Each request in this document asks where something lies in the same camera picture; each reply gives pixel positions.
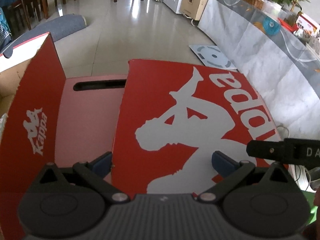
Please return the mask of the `right hand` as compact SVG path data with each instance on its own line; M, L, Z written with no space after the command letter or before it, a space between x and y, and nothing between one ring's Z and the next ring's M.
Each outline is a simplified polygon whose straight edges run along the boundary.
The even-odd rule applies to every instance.
M319 213L320 192L319 192L319 188L317 189L317 191L315 193L315 198L314 198L313 204L317 207L316 220L305 228L305 230L303 231L303 236L306 239L319 240L320 239L320 213Z

